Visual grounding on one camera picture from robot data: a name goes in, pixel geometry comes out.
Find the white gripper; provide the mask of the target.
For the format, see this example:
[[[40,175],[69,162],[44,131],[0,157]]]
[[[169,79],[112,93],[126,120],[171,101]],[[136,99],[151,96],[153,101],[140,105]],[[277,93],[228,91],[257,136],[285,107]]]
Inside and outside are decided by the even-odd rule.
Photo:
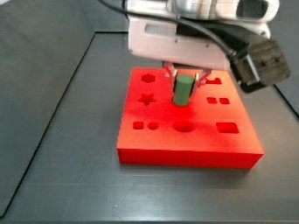
[[[173,23],[131,17],[128,50],[135,56],[164,61],[172,92],[177,76],[173,63],[208,68],[195,74],[193,93],[205,85],[211,69],[229,70],[229,62],[220,48],[207,39],[177,35]]]

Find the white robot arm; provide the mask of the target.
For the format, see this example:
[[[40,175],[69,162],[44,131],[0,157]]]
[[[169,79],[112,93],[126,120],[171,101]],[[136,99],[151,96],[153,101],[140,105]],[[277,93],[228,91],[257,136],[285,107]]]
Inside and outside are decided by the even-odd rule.
[[[233,74],[247,93],[288,76],[267,23],[279,0],[128,0],[128,50],[139,57]]]

